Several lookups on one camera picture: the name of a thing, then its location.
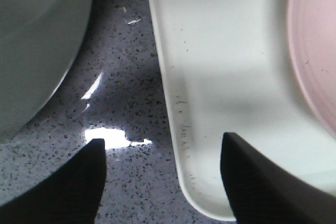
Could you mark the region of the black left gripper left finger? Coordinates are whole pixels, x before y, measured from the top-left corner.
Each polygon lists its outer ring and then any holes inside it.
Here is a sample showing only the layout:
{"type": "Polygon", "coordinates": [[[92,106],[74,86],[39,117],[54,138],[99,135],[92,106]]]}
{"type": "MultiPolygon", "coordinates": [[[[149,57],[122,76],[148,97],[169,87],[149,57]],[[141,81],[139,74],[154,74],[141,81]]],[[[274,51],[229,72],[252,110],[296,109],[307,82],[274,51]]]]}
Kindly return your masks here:
{"type": "Polygon", "coordinates": [[[107,176],[104,140],[93,139],[45,180],[1,206],[1,223],[94,223],[107,176]]]}

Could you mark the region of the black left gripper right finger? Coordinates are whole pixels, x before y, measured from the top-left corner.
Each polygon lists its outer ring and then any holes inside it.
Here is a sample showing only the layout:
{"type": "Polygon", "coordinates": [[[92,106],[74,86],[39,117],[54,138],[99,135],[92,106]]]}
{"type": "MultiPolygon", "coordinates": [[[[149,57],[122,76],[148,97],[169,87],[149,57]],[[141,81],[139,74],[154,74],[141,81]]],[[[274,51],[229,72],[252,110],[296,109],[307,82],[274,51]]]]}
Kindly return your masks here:
{"type": "Polygon", "coordinates": [[[225,132],[221,177],[237,223],[335,223],[335,197],[285,171],[237,133],[225,132]]]}

